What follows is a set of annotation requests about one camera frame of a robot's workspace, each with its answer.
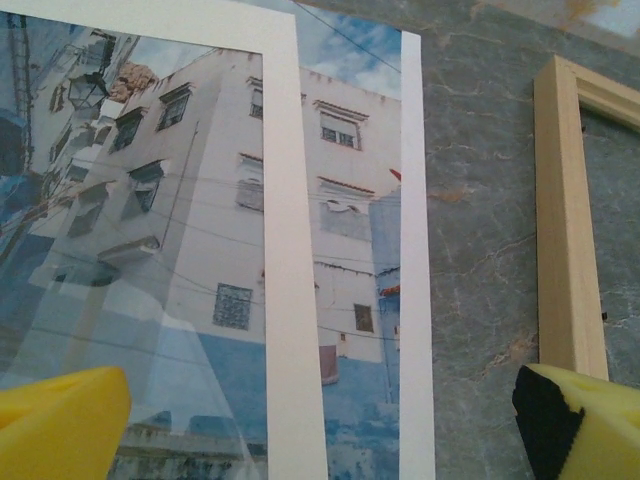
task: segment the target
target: window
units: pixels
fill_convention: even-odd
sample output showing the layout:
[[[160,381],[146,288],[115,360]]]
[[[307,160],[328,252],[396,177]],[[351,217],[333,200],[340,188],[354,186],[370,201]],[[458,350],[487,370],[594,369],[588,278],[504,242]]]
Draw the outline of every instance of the window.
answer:
[[[326,113],[320,114],[322,138],[346,147],[360,148],[358,125]]]
[[[71,165],[69,170],[67,170],[67,179],[72,180],[74,182],[84,182],[84,179],[87,177],[89,173],[88,168],[78,167],[77,165]]]
[[[236,203],[241,207],[264,212],[264,186],[255,178],[240,180]]]
[[[179,123],[184,116],[184,111],[187,108],[187,102],[189,101],[189,94],[184,93],[181,97],[167,101],[162,117],[160,117],[160,123],[158,124],[158,130],[164,130],[176,123]]]
[[[353,310],[356,314],[356,330],[359,332],[373,333],[373,317],[371,316],[371,307],[366,305],[354,305]]]
[[[251,116],[262,118],[262,90],[254,90],[251,96]]]
[[[123,220],[151,211],[164,170],[160,161],[157,161],[132,170],[129,177],[133,182],[133,190],[122,211]]]
[[[79,196],[80,208],[78,209],[67,236],[74,238],[86,235],[93,230],[104,202],[108,198],[107,189],[104,183],[95,185]]]
[[[218,284],[213,324],[221,327],[249,330],[251,294],[248,288]]]
[[[99,40],[87,46],[85,51],[86,63],[98,65],[100,71],[104,72],[111,63],[111,57],[116,46],[116,37],[100,30],[91,32],[92,37],[99,37]]]
[[[71,125],[67,126],[66,130],[62,134],[62,136],[58,139],[56,144],[51,148],[51,153],[49,155],[49,161],[51,163],[55,162],[62,150],[64,150],[65,145],[69,141],[69,137],[71,136]]]
[[[95,143],[96,145],[104,145],[104,142],[107,140],[109,133],[111,133],[111,127],[102,127],[98,131],[93,143]]]
[[[371,241],[369,215],[361,213],[355,205],[337,200],[327,200],[320,204],[320,227],[325,232]]]
[[[116,139],[113,141],[113,147],[111,148],[112,152],[117,152],[118,150],[122,150],[124,147],[131,145],[133,138],[136,136],[142,116],[132,115],[129,117],[127,115],[127,117],[128,118],[126,119],[123,118],[123,120],[117,124],[118,135],[116,135]]]
[[[53,89],[51,100],[49,101],[49,111],[51,113],[58,113],[64,108],[64,93],[66,91],[67,87],[62,84]]]

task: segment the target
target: white border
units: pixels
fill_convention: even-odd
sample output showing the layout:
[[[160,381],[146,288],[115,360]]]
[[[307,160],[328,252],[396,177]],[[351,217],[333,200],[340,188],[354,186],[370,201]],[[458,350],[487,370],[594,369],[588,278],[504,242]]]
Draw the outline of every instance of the white border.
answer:
[[[436,478],[421,38],[402,32],[400,479]]]
[[[262,54],[269,478],[326,480],[293,15],[220,0],[0,0],[0,9]]]

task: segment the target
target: barred window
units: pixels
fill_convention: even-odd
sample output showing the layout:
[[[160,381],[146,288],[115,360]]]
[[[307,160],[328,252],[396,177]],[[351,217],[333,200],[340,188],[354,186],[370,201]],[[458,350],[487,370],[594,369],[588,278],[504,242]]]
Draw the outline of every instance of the barred window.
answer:
[[[320,114],[322,138],[350,148],[360,148],[358,125],[326,113]]]
[[[213,324],[237,330],[249,330],[252,293],[253,291],[248,288],[219,283]]]

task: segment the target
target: photograph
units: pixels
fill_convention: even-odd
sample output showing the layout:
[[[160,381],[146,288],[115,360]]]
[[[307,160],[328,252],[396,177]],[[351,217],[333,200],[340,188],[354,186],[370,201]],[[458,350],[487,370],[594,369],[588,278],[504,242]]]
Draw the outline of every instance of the photograph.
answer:
[[[298,27],[330,478],[398,478],[401,32],[247,3]],[[110,479],[267,478],[262,56],[0,15],[0,386],[121,367]]]

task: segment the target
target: laundry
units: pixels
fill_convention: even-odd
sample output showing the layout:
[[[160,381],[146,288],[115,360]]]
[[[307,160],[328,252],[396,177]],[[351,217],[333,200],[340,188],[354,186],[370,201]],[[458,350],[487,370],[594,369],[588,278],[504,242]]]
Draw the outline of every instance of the laundry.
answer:
[[[320,347],[320,375],[322,377],[322,385],[331,385],[337,383],[340,379],[335,345]]]

